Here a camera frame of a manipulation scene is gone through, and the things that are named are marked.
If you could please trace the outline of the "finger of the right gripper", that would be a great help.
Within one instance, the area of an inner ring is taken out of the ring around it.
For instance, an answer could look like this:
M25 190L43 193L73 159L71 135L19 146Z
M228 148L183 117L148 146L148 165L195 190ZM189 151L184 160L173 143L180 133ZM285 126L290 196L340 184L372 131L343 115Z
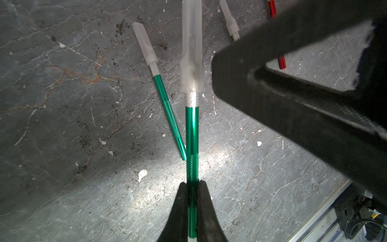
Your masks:
M338 91L267 62L372 20L358 84ZM387 3L300 1L215 54L214 93L387 200Z

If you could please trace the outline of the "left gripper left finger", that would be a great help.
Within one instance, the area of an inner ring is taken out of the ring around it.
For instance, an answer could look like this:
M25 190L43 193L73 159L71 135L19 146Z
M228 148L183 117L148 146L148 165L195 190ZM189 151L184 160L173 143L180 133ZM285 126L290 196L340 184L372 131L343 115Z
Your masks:
M188 241L188 192L185 182L178 187L169 218L157 241Z

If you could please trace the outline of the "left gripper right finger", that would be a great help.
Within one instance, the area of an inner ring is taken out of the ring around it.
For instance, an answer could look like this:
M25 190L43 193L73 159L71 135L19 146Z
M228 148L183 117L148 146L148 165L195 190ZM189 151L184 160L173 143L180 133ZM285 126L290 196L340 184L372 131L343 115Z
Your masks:
M197 241L228 241L218 221L207 183L204 180L199 181L197 191Z

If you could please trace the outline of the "green carving knife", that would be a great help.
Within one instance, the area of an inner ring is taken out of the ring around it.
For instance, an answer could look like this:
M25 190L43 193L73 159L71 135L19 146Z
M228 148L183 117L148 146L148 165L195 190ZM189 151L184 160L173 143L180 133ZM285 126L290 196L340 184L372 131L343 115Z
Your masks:
M204 86L202 1L182 1L181 90L185 94L188 237L197 237L199 184L199 95Z
M174 112L172 110L166 89L164 87L160 71L158 69L158 58L156 56L156 53L153 49L153 46L150 42L150 39L147 35L147 32L145 30L145 27L143 24L139 22L134 22L132 24L133 31L135 33L136 39L139 43L139 46L141 48L142 54L145 58L146 64L149 66L151 73L153 75L153 79L155 81L157 90L159 92L161 102L163 104L166 117L168 120L168 123L170 125L177 149L180 153L181 159L183 161L186 161L186 149L185 145L183 143L183 139L180 133L180 130L178 128L178 124L176 122L176 118L174 115Z

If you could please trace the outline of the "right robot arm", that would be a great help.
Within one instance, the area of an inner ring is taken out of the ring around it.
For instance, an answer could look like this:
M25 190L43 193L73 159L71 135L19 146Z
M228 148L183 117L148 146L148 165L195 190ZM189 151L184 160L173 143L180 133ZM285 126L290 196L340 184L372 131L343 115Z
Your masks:
M283 54L371 20L352 90L338 91L269 69ZM335 205L352 239L371 211L387 212L387 3L300 1L250 31L212 60L215 94L282 134L356 183Z

